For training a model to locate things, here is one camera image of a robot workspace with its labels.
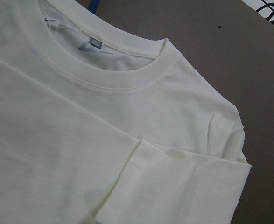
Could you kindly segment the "cream long-sleeve cat shirt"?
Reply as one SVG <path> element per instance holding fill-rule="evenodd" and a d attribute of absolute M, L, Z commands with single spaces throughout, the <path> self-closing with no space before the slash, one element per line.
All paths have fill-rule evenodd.
<path fill-rule="evenodd" d="M 229 224 L 244 138 L 168 39 L 0 0 L 0 224 Z"/>

